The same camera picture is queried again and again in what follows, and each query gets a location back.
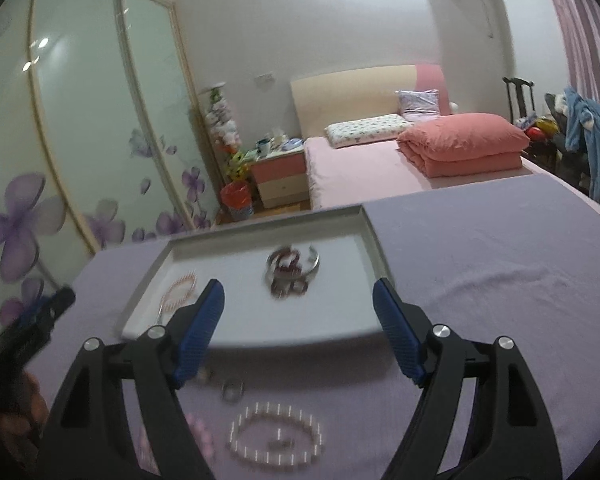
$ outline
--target hand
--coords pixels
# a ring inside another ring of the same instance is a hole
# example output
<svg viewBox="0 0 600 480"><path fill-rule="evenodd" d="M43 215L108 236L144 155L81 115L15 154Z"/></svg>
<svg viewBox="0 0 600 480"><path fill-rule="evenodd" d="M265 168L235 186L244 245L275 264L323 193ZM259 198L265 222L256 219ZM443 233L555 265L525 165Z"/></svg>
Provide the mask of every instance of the hand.
<svg viewBox="0 0 600 480"><path fill-rule="evenodd" d="M45 399L40 395L40 383L30 373L24 372L24 380L31 392L30 418L17 413L0 414L0 439L14 459L26 468L35 460L35 448L26 439L33 426L42 427L49 416Z"/></svg>

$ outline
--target headboard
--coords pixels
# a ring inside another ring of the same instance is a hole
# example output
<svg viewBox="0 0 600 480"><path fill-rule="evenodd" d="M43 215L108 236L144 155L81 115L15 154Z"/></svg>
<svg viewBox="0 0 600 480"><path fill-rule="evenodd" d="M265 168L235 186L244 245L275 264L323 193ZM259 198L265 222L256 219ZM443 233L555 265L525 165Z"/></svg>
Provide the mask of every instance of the headboard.
<svg viewBox="0 0 600 480"><path fill-rule="evenodd" d="M440 113L450 115L445 78L438 65L361 68L291 82L302 136L320 137L329 124L398 112L396 90L440 91Z"/></svg>

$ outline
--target white tray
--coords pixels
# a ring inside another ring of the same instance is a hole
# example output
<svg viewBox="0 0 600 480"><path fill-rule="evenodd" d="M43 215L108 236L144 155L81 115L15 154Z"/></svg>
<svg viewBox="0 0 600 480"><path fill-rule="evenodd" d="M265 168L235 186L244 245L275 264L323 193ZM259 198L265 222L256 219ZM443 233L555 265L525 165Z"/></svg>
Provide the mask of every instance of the white tray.
<svg viewBox="0 0 600 480"><path fill-rule="evenodd" d="M304 296L272 297L267 257L293 245L307 265L308 247L320 267ZM372 287L390 278L376 236L361 206L247 222L215 232L173 239L161 261L138 286L118 323L124 338L154 325L160 298L179 277L198 277L195 301L211 278L224 286L224 313L211 339L215 348L305 345L378 332Z"/></svg>

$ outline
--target striped curtain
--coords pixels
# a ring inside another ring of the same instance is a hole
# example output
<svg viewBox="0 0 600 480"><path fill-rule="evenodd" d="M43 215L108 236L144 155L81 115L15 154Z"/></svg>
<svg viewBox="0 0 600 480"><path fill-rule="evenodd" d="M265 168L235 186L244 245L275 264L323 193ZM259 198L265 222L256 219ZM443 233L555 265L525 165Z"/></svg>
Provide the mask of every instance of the striped curtain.
<svg viewBox="0 0 600 480"><path fill-rule="evenodd" d="M600 103L600 6L595 0L553 0L569 61L571 85Z"/></svg>

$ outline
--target wooden floor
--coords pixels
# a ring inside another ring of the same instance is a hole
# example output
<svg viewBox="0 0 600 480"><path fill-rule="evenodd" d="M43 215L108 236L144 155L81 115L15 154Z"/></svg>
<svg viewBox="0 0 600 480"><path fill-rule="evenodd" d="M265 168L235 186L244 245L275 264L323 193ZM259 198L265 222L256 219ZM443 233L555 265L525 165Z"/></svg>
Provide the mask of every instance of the wooden floor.
<svg viewBox="0 0 600 480"><path fill-rule="evenodd" d="M308 211L309 209L311 209L311 203L308 200L282 205L280 207L273 207L270 209L265 209L262 205L262 202L254 202L253 216L251 218L264 218L267 216L291 214L300 211ZM233 222L234 220L229 216L228 213L225 213L222 210L218 213L218 218L216 219L217 224L231 224Z"/></svg>

